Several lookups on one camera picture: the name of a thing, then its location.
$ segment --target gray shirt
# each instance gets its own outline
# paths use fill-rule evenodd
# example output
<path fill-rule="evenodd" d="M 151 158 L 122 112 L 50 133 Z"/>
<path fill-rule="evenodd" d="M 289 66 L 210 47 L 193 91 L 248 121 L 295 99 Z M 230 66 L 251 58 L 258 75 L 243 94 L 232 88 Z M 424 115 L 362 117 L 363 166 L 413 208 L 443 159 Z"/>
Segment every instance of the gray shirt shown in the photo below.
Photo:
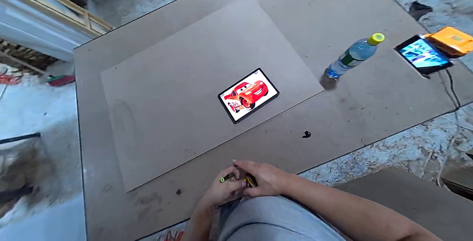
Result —
<path fill-rule="evenodd" d="M 220 241 L 344 241 L 334 229 L 282 196 L 242 200 L 228 216 Z"/>

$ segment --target person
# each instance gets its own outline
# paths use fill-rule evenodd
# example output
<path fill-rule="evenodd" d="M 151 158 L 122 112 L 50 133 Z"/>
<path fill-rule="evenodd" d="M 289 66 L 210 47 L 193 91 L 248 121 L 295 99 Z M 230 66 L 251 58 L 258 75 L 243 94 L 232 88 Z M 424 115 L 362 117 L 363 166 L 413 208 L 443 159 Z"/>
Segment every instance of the person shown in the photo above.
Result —
<path fill-rule="evenodd" d="M 220 178 L 237 167 L 251 173 L 257 186 Z M 246 196 L 228 202 L 235 192 Z M 216 207 L 221 241 L 353 240 L 439 241 L 431 232 L 376 202 L 290 174 L 266 163 L 233 161 L 220 172 L 195 208 L 183 241 L 206 241 Z"/>

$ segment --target phone screen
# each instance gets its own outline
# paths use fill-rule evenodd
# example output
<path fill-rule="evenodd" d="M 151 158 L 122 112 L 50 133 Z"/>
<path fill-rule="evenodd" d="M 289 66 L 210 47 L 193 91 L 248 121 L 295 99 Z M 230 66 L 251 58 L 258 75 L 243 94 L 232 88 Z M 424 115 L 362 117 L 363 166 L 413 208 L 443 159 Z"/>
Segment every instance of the phone screen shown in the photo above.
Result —
<path fill-rule="evenodd" d="M 418 39 L 399 49 L 399 53 L 416 68 L 442 66 L 450 63 L 448 58 L 435 51 L 424 39 Z"/>

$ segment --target plastic water bottle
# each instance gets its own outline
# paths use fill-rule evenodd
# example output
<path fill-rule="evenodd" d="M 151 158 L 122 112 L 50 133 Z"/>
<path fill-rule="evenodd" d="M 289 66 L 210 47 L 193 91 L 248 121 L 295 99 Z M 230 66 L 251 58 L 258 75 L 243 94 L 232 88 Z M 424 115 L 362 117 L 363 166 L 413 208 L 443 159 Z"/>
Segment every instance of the plastic water bottle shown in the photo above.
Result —
<path fill-rule="evenodd" d="M 375 33 L 370 38 L 360 39 L 348 48 L 334 63 L 331 63 L 325 74 L 330 78 L 339 78 L 346 71 L 358 66 L 372 57 L 378 49 L 378 44 L 384 41 L 382 33 Z"/>

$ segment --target hand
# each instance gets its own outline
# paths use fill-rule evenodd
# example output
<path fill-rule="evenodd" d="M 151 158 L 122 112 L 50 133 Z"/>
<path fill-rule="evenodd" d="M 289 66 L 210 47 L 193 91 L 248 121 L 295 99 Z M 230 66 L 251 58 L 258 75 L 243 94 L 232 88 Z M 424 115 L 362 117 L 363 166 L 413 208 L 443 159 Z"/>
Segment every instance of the hand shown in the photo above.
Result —
<path fill-rule="evenodd" d="M 234 191 L 237 191 L 246 185 L 243 180 L 236 180 L 235 177 L 232 177 L 225 182 L 220 182 L 220 178 L 231 173 L 235 174 L 235 177 L 237 178 L 240 177 L 240 172 L 235 166 L 230 166 L 227 169 L 222 170 L 214 179 L 207 192 L 205 192 L 201 202 L 205 205 L 216 207 L 231 201 L 234 196 Z"/>
<path fill-rule="evenodd" d="M 233 164 L 256 178 L 258 186 L 244 191 L 245 195 L 252 197 L 285 194 L 285 190 L 294 176 L 267 163 L 233 160 Z"/>

